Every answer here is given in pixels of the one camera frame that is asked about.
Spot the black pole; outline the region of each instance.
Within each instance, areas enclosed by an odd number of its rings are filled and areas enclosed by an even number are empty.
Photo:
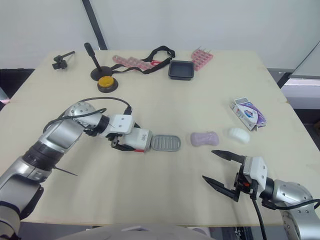
[[[98,41],[100,50],[108,50],[104,37],[102,36],[98,21],[96,19],[95,12],[91,6],[90,0],[82,0],[86,14],[88,15],[95,37]]]

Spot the black cable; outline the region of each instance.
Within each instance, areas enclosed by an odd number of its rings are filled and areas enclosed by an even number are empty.
[[[320,199],[312,199],[309,201],[304,201],[302,203],[299,203],[299,204],[293,205],[293,206],[276,206],[276,209],[278,209],[278,210],[291,210],[291,209],[297,209],[297,208],[303,207],[305,205],[313,204],[313,203],[317,203],[316,205],[314,205],[314,209],[316,209],[317,207],[320,206]]]
[[[107,109],[106,108],[101,108],[99,110],[96,110],[96,111],[93,111],[93,112],[90,112],[90,113],[86,113],[86,114],[82,114],[82,115],[75,115],[75,116],[63,116],[63,117],[58,117],[54,120],[51,120],[49,121],[43,128],[43,131],[42,133],[44,133],[48,127],[52,124],[54,124],[55,122],[58,122],[58,121],[61,121],[61,120],[66,120],[66,119],[77,119],[77,118],[82,118],[82,117],[87,117],[87,116],[90,116],[90,115],[93,115],[93,114],[97,114],[97,113],[104,113]]]
[[[262,238],[263,240],[267,240],[267,235],[266,235],[266,230],[265,230],[265,225],[264,225],[264,221],[262,219],[260,210],[258,208],[257,202],[255,199],[252,199],[252,203],[254,205],[256,214],[258,215],[258,219],[259,219],[259,223],[260,223],[260,228],[261,228],[261,233],[262,233]]]
[[[314,209],[320,206],[320,202],[318,202],[316,205],[314,205]]]
[[[120,102],[126,104],[129,108],[131,108],[130,104],[128,102],[126,102],[125,100],[122,100],[121,98],[117,98],[117,97],[112,97],[112,96],[89,97],[89,98],[82,99],[79,102],[86,102],[86,101],[97,100],[97,99],[112,99],[112,100],[120,101]]]

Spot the small black clamp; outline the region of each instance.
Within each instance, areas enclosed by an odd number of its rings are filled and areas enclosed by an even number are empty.
[[[69,55],[71,55],[71,54],[74,54],[74,53],[75,53],[75,51],[71,51],[71,52],[68,52],[65,55],[62,55],[62,56],[58,55],[58,56],[54,57],[53,61],[55,61],[56,63],[52,64],[53,69],[56,70],[56,69],[65,69],[65,68],[67,68],[68,65],[67,65],[66,60],[64,60],[64,58],[69,56]]]

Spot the soap box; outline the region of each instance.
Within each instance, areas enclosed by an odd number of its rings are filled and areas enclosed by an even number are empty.
[[[235,99],[230,107],[250,131],[266,126],[264,115],[246,97]]]

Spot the black strap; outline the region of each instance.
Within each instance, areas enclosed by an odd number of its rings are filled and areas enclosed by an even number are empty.
[[[111,67],[112,69],[112,74],[119,74],[119,73],[125,73],[125,72],[128,72],[128,71],[131,71],[131,70],[137,70],[143,74],[150,74],[150,73],[153,73],[159,69],[162,69],[163,67],[165,67],[166,65],[168,65],[171,61],[171,59],[175,58],[176,57],[176,52],[170,48],[168,48],[167,46],[160,46],[156,49],[154,49],[150,55],[144,59],[141,59],[141,61],[144,61],[144,62],[151,62],[153,59],[154,59],[154,56],[157,54],[157,52],[159,51],[166,51],[169,55],[169,57],[167,59],[165,59],[164,61],[162,61],[161,63],[159,63],[158,65],[154,66],[153,68],[150,68],[150,69],[147,69],[147,70],[141,70],[139,67],[136,67],[136,66],[133,66],[133,67],[129,67],[127,68],[126,70],[123,70],[123,71],[118,71],[118,70],[115,70],[115,69],[118,69],[120,67],[125,67],[124,65],[122,64],[116,64],[114,66]]]

